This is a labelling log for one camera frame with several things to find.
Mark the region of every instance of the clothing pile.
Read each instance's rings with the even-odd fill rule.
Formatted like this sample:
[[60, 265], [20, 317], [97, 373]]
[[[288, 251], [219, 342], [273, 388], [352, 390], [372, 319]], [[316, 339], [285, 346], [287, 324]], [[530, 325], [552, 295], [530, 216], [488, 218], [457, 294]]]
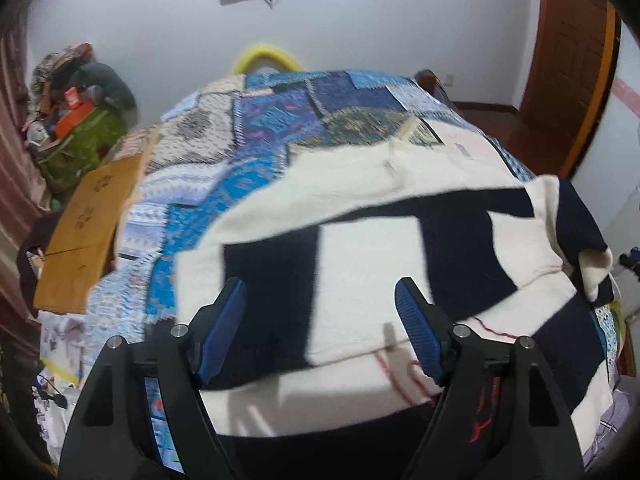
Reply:
[[532, 335], [589, 448], [618, 340], [611, 254], [569, 182], [377, 72], [232, 76], [157, 130], [89, 300], [85, 369], [109, 336], [189, 322], [236, 276], [248, 304], [202, 399], [238, 469], [395, 478], [440, 393], [394, 307], [411, 276], [482, 337]]
[[49, 189], [72, 189], [135, 121], [136, 101], [88, 43], [48, 54], [33, 71], [25, 146]]

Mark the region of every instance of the green bag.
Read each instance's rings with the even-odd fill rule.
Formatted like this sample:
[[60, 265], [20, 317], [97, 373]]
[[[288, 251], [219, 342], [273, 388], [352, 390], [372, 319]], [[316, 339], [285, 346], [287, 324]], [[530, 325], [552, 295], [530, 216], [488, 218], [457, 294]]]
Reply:
[[127, 129], [114, 108], [96, 107], [59, 144], [36, 156], [40, 173], [53, 193], [75, 187], [85, 173], [100, 166]]

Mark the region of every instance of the floor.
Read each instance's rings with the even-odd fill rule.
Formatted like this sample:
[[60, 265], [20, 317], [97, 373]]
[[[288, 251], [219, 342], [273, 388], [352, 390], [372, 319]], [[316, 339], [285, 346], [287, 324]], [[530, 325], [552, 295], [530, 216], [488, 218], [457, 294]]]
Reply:
[[509, 112], [462, 110], [461, 114], [487, 135], [498, 139], [535, 174], [557, 174], [571, 148], [569, 138], [551, 137], [548, 132], [527, 126]]

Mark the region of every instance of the wooden door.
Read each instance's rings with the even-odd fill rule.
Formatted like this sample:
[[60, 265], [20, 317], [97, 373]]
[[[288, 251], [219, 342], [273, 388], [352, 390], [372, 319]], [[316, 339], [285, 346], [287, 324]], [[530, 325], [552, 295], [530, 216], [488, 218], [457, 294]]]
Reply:
[[569, 175], [590, 140], [610, 83], [615, 21], [607, 0], [541, 0], [520, 108], [535, 172]]

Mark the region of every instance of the wooden baseboard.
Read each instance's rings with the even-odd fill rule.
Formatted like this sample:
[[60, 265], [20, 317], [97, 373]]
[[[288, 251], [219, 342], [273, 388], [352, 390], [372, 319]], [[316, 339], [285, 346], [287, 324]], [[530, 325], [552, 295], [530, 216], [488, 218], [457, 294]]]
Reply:
[[513, 105], [501, 105], [496, 103], [475, 103], [472, 101], [453, 101], [458, 110], [478, 110], [480, 112], [502, 112], [512, 115], [518, 114], [518, 109]]

